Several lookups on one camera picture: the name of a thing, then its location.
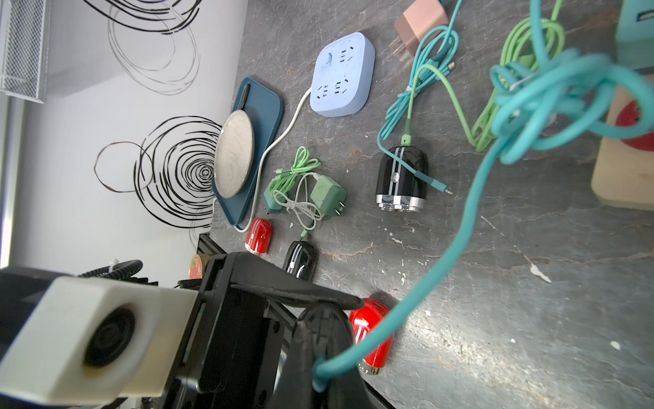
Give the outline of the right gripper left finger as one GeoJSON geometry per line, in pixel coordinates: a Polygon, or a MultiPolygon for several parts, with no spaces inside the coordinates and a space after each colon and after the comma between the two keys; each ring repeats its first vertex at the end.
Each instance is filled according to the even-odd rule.
{"type": "Polygon", "coordinates": [[[316,353],[325,303],[306,309],[298,317],[274,394],[267,408],[321,408],[321,392],[313,388],[313,367],[324,353],[316,353]]]}

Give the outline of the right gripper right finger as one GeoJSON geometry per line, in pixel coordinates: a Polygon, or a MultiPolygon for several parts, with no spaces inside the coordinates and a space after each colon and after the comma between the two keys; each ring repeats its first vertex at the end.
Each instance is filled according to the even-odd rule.
{"type": "Polygon", "coordinates": [[[321,408],[373,408],[358,358],[348,355],[354,333],[347,315],[336,306],[318,306],[316,393],[321,408]]]}

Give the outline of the teal cable pink charger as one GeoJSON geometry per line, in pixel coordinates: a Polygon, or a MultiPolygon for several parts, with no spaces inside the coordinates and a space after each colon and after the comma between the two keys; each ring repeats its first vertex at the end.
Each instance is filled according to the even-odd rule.
{"type": "Polygon", "coordinates": [[[454,25],[462,5],[461,1],[456,1],[453,10],[446,11],[450,19],[449,25],[432,29],[429,35],[433,37],[426,37],[420,42],[416,55],[413,56],[408,85],[387,110],[384,124],[376,139],[377,146],[384,155],[398,160],[403,167],[426,182],[427,187],[445,194],[453,192],[446,184],[431,177],[429,170],[415,170],[391,150],[395,147],[415,147],[411,128],[416,98],[431,86],[443,84],[455,66],[454,57],[458,52],[460,37],[454,25]]]}

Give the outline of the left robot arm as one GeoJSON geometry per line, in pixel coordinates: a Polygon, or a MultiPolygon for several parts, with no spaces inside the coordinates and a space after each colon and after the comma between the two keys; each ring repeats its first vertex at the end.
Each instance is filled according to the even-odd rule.
{"type": "Polygon", "coordinates": [[[211,257],[192,289],[6,268],[1,405],[369,408],[357,368],[313,373],[353,345],[363,305],[248,252],[211,257]]]}

